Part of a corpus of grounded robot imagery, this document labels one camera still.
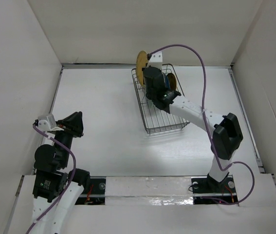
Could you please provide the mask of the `dark blue leaf dish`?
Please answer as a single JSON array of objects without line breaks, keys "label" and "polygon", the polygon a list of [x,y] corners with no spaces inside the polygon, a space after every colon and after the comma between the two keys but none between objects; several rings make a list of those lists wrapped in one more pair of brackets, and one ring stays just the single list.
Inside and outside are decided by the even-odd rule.
[{"label": "dark blue leaf dish", "polygon": [[170,82],[169,82],[169,78],[166,74],[164,74],[164,81],[165,81],[165,87],[170,89]]}]

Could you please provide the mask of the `yellow patterned round plate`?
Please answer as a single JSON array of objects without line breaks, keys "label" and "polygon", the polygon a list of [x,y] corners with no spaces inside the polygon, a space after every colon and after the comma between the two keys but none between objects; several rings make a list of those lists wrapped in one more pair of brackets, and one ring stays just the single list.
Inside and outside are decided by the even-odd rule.
[{"label": "yellow patterned round plate", "polygon": [[170,89],[176,90],[177,89],[177,81],[176,81],[175,75],[173,73],[168,73],[166,76],[169,81]]}]

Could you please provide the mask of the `yellow woven round plate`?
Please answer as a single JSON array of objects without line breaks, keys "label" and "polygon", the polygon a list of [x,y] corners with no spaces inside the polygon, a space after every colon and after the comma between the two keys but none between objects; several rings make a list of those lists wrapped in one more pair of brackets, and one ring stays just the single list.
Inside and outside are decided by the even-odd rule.
[{"label": "yellow woven round plate", "polygon": [[147,52],[140,51],[136,58],[136,77],[142,87],[145,86],[142,69],[146,66],[147,63],[148,63]]}]

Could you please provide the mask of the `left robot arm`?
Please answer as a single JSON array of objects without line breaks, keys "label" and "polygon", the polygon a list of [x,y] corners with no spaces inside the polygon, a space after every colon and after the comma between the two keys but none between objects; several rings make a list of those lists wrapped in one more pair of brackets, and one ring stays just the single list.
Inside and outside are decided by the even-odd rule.
[{"label": "left robot arm", "polygon": [[52,141],[35,151],[32,224],[28,234],[59,234],[79,196],[91,190],[90,172],[76,167],[71,151],[74,138],[83,136],[82,112],[55,120],[39,116],[33,129]]}]

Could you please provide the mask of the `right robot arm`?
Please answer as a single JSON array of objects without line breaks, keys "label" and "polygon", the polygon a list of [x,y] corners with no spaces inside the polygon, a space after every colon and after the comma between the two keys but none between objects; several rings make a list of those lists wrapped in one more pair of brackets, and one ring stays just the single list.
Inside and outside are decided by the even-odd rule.
[{"label": "right robot arm", "polygon": [[214,154],[205,181],[206,187],[217,192],[224,187],[232,157],[243,135],[238,118],[233,113],[220,115],[199,106],[180,92],[168,88],[163,72],[155,67],[142,69],[146,96],[160,110],[181,117],[207,132]]}]

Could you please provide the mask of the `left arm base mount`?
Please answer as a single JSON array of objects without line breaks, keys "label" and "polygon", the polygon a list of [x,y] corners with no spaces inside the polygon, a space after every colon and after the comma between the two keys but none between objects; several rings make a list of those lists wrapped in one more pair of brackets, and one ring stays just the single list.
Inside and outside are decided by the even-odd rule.
[{"label": "left arm base mount", "polygon": [[88,190],[77,199],[75,205],[104,205],[106,191],[106,177],[91,177]]}]

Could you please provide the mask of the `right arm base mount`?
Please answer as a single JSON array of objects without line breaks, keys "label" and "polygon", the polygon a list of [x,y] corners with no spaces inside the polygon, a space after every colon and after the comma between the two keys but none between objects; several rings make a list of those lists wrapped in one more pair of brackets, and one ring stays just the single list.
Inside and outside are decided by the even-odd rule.
[{"label": "right arm base mount", "polygon": [[227,177],[218,185],[209,185],[207,177],[193,177],[188,190],[193,193],[194,205],[232,204],[238,196],[232,177]]}]

